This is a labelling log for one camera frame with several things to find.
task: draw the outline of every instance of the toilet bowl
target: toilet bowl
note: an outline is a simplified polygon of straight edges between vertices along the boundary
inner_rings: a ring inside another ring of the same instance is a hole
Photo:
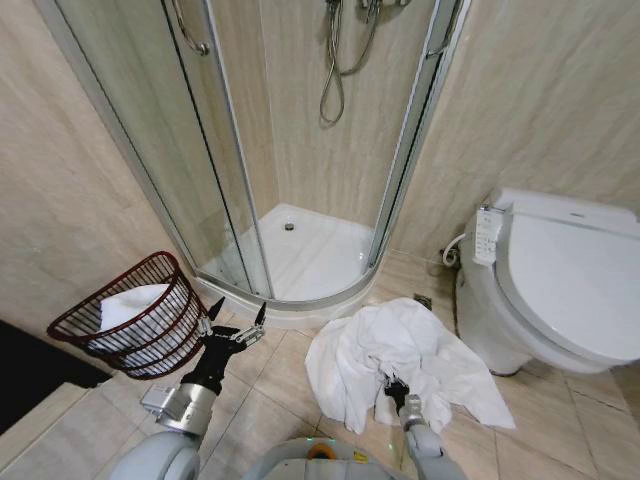
[[[465,233],[458,331],[491,371],[513,374],[536,358],[596,373],[640,358],[633,212],[497,189]]]

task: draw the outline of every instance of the door handle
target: door handle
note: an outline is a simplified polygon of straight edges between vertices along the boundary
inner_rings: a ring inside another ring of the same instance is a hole
[[[182,36],[184,37],[187,45],[196,52],[201,57],[209,54],[209,45],[205,42],[196,42],[191,36],[191,32],[184,23],[184,13],[182,11],[182,3],[181,0],[171,0],[173,3],[173,9],[176,11],[176,18],[178,19],[178,26],[180,27],[180,31],[182,32]]]

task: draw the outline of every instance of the white towel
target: white towel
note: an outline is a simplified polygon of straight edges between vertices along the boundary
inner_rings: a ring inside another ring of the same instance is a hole
[[[463,405],[485,425],[515,428],[484,362],[418,302],[399,298],[334,320],[314,338],[305,360],[322,413],[362,433],[367,410],[398,424],[385,375],[404,380],[422,399],[435,432],[451,420],[450,403]]]
[[[167,283],[143,285],[105,298],[100,302],[100,331],[115,328],[142,313],[167,287]]]
[[[100,303],[101,319],[99,332],[122,325],[142,313],[155,302],[168,287],[169,284],[166,283],[143,285],[105,298]],[[156,312],[156,315],[164,314],[166,316],[164,324],[153,322],[153,319],[149,317],[146,318],[144,325],[134,323],[124,330],[117,332],[114,337],[110,338],[109,342],[103,342],[101,339],[91,340],[89,346],[97,351],[105,349],[107,351],[113,351],[111,348],[108,348],[107,345],[115,344],[119,350],[125,350],[161,335],[167,329],[167,326],[175,320],[175,318],[172,317],[173,311],[182,311],[185,307],[186,300],[182,297],[174,297],[172,297],[168,303],[171,307],[171,312],[166,308]],[[124,365],[133,367],[149,363],[153,360],[159,360],[163,358],[161,352],[164,352],[166,356],[166,353],[173,350],[179,344],[182,344],[184,338],[184,332],[179,333],[175,329],[170,330],[166,335],[162,336],[162,340],[158,340],[141,350],[127,355],[122,361]],[[173,355],[184,356],[189,353],[189,350],[190,349],[183,346]]]

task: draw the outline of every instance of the red wire basket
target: red wire basket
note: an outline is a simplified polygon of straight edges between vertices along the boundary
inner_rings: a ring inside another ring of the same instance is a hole
[[[129,321],[100,330],[101,301],[143,285],[168,284],[144,311]],[[200,317],[206,310],[168,252],[156,252],[55,319],[47,333],[104,360],[131,378],[167,375],[188,362],[202,346]]]

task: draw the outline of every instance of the shower enclosure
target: shower enclosure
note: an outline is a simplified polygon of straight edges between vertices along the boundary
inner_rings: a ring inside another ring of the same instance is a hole
[[[194,274],[294,311],[366,292],[467,3],[37,1]]]

